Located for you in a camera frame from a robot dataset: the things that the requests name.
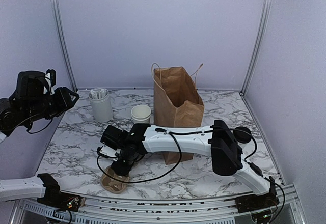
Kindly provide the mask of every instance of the black cable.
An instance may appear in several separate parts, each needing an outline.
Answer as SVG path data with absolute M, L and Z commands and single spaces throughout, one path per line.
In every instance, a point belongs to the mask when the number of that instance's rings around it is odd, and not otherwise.
M 48 126 L 52 123 L 52 121 L 53 121 L 53 118 L 52 118 L 52 119 L 50 120 L 50 122 L 49 122 L 45 127 L 43 127 L 41 130 L 30 132 L 30 130 L 27 129 L 26 131 L 27 131 L 28 134 L 36 134 L 36 133 L 39 133 L 39 132 L 45 130 L 46 128 L 48 128 Z
M 258 146 L 257 146 L 257 142 L 256 142 L 255 138 L 250 133 L 248 133 L 246 131 L 243 131 L 243 130 L 240 130 L 240 129 L 235 129 L 235 128 L 220 128 L 220 129 L 208 130 L 208 131 L 204 131 L 204 132 L 201 132 L 201 131 L 192 131 L 192 132 L 180 133 L 180 132 L 172 132 L 171 131 L 170 133 L 172 133 L 173 135 L 184 136 L 184 135 L 192 135 L 192 134 L 206 134 L 206 133 L 211 133 L 211 132 L 215 132 L 215 131 L 240 131 L 240 132 L 243 132 L 243 133 L 245 133 L 245 134 L 247 134 L 248 136 L 251 137 L 252 141 L 255 144 L 255 149 L 254 149 L 254 151 L 250 155 L 248 155 L 248 156 L 246 156 L 244 158 L 244 161 L 247 161 L 247 159 L 249 157 L 253 156 L 257 152 Z
M 279 184 L 277 184 L 276 182 L 272 182 L 267 177 L 264 177 L 264 179 L 267 180 L 268 182 L 270 182 L 271 184 L 275 184 L 276 186 L 278 186 L 278 188 L 282 191 L 282 194 L 283 194 L 283 204 L 282 204 L 282 206 L 280 208 L 280 211 L 274 216 L 274 218 L 272 220 L 270 220 L 269 223 L 272 223 L 280 215 L 280 213 L 282 212 L 282 210 L 284 208 L 284 205 L 285 205 L 285 192 L 284 192 L 283 188 Z
M 33 115 L 33 116 L 30 116 L 30 117 L 26 118 L 25 120 L 19 122 L 15 127 L 11 128 L 11 129 L 6 129 L 6 130 L 2 130 L 2 129 L 0 129 L 0 131 L 12 131 L 12 130 L 15 130 L 18 126 L 20 126 L 21 124 L 23 124 L 25 121 L 27 121 L 27 120 L 29 120 L 29 119 L 35 117 L 35 116 L 39 116 L 39 115 L 42 114 L 42 113 L 43 113 L 43 112 L 38 113 L 38 114 L 35 114 L 35 115 Z
M 177 163 L 176 163 L 176 164 L 175 164 L 175 165 L 174 165 L 170 170 L 168 170 L 167 172 L 165 172 L 163 175 L 161 175 L 161 176 L 159 176 L 159 177 L 154 177 L 154 178 L 151 178 L 151 179 L 146 179 L 146 180 L 141 180 L 141 181 L 135 181 L 135 182 L 126 182 L 126 181 L 122 181 L 122 180 L 120 180 L 120 179 L 116 179 L 116 178 L 110 176 L 108 173 L 106 173 L 106 172 L 101 168 L 101 166 L 100 166 L 100 164 L 99 164 L 99 162 L 98 162 L 99 158 L 101 157 L 100 155 L 99 155 L 99 156 L 97 157 L 97 159 L 96 159 L 97 166 L 99 167 L 99 169 L 100 169 L 100 170 L 101 170 L 101 171 L 102 171 L 106 176 L 110 177 L 111 179 L 113 179 L 113 180 L 115 180 L 115 181 L 121 182 L 121 183 L 135 184 L 135 183 L 143 183 L 143 182 L 149 182 L 149 181 L 154 181 L 154 180 L 160 179 L 160 178 L 166 176 L 168 173 L 172 172 L 172 171 L 173 171 L 173 170 L 174 170 L 174 169 L 175 169 L 175 168 L 180 164 L 181 159 L 182 159 L 181 147 L 180 147 L 180 145 L 179 145 L 178 140 L 175 138 L 175 136 L 174 136 L 172 133 L 169 132 L 169 135 L 173 138 L 175 144 L 177 145 L 180 156 L 179 156 L 179 160 L 178 160 L 178 162 L 177 162 Z
M 69 216 L 70 216 L 70 219 L 69 219 L 69 222 L 68 222 L 68 224 L 71 224 L 71 222 L 72 222 L 72 214 L 71 214 L 71 211 L 69 210 L 69 209 L 58 209 L 58 210 L 55 210 L 54 212 L 53 212 L 53 217 L 55 217 L 55 213 L 56 212 L 58 212 L 58 211 L 68 211 L 68 213 L 69 213 Z
M 69 209 L 67 209 L 67 211 L 68 211 L 68 213 L 70 215 L 70 220 L 69 220 L 68 224 L 71 224 L 71 222 L 72 222 L 72 214 L 71 214 L 71 211 Z

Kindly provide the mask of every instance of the paper cup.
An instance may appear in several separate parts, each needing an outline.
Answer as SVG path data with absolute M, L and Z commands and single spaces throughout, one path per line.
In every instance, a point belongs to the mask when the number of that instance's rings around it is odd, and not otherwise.
M 150 122 L 152 110 L 144 104 L 140 104 L 132 108 L 131 117 L 134 123 L 148 123 Z

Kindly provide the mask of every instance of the brown paper bag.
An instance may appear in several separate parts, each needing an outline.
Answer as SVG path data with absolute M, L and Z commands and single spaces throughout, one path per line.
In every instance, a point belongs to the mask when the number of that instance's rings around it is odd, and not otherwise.
M 186 70 L 183 67 L 159 68 L 154 69 L 152 76 L 154 80 L 154 124 L 164 127 L 200 127 L 204 104 L 195 83 Z M 176 152 L 163 153 L 166 164 L 176 163 L 179 155 Z M 193 154 L 183 153 L 181 161 L 192 158 Z

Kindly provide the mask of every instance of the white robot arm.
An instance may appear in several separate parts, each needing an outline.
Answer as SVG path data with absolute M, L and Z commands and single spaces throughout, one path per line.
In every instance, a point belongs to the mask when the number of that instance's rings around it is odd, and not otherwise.
M 220 176 L 233 176 L 247 185 L 255 195 L 269 193 L 270 183 L 261 170 L 242 159 L 242 149 L 223 121 L 201 128 L 164 128 L 149 124 L 135 124 L 130 133 L 109 126 L 101 139 L 105 144 L 99 154 L 116 159 L 112 169 L 117 175 L 127 175 L 134 160 L 146 153 L 179 152 L 212 157 L 213 171 Z

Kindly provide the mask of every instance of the black bracket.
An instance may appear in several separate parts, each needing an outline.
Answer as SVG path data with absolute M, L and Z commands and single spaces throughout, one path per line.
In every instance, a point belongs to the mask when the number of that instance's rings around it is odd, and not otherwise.
M 232 176 L 241 169 L 242 148 L 229 127 L 222 120 L 215 120 L 212 138 L 208 140 L 211 145 L 213 171 L 220 176 Z
M 271 206 L 278 205 L 280 203 L 277 197 L 275 180 L 273 177 L 269 177 L 271 180 L 269 192 L 257 196 L 255 194 L 237 197 L 235 199 L 236 208 L 239 213 L 245 213 L 249 211 L 261 210 L 269 208 Z
M 57 181 L 48 173 L 38 174 L 37 177 L 41 178 L 45 187 L 44 197 L 38 198 L 37 202 L 63 210 L 78 211 L 83 201 L 82 197 L 60 192 Z

